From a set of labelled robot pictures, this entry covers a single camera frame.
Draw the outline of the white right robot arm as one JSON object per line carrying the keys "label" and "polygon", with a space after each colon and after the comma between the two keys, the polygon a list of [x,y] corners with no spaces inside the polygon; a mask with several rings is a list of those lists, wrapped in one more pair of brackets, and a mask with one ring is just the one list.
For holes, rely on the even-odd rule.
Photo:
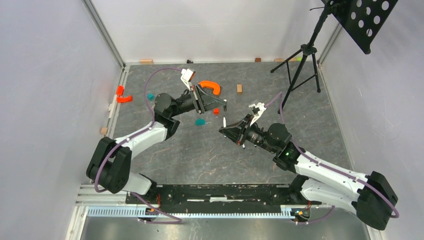
{"label": "white right robot arm", "polygon": [[253,115],[247,114],[218,131],[238,146],[250,142],[274,154],[272,160],[280,169],[299,175],[299,185],[288,191],[293,203],[307,200],[342,208],[380,231],[390,219],[399,217],[395,208],[399,198],[383,174],[355,172],[322,160],[296,146],[284,124],[273,123],[264,130],[253,120]]}

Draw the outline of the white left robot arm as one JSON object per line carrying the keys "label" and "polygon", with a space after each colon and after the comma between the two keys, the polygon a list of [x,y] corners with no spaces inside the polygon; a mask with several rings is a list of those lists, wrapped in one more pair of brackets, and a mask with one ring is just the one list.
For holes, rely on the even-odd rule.
{"label": "white left robot arm", "polygon": [[172,137],[180,125],[175,116],[190,111],[204,114],[220,107],[226,108],[227,102],[206,92],[199,84],[185,90],[178,98],[168,93],[158,94],[151,122],[126,136],[116,139],[105,136],[98,142],[86,176],[94,181],[95,186],[102,186],[102,191],[112,194],[135,192],[145,204],[153,203],[157,198],[157,190],[152,187],[154,181],[141,173],[131,172],[134,157]]}

